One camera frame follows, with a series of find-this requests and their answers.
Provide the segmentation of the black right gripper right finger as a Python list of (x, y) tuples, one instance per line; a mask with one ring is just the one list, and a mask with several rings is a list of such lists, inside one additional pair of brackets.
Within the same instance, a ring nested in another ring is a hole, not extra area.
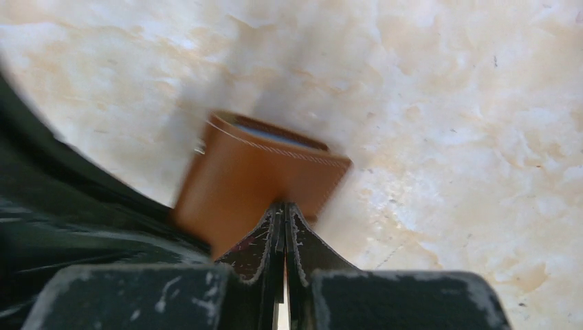
[(471, 272), (362, 270), (285, 206), (292, 329), (510, 329), (493, 288)]

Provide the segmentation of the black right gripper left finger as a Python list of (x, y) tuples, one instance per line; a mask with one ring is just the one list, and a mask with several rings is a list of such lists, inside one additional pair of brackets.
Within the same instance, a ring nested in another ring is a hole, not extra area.
[(283, 298), (275, 203), (212, 264), (72, 265), (41, 290), (24, 329), (275, 329)]

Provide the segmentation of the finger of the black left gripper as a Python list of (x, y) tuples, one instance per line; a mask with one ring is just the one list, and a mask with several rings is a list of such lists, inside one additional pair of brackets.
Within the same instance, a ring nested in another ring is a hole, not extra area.
[(1, 317), (28, 316), (76, 264), (207, 261), (206, 243), (167, 224), (168, 207), (58, 141), (1, 80)]

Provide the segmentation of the brown leather card holder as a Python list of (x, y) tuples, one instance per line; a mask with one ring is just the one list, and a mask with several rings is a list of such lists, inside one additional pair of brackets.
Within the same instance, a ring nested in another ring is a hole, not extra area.
[(353, 164), (323, 142), (228, 111), (209, 114), (202, 142), (170, 220), (207, 243), (213, 258), (251, 232), (275, 202), (293, 202), (316, 222)]

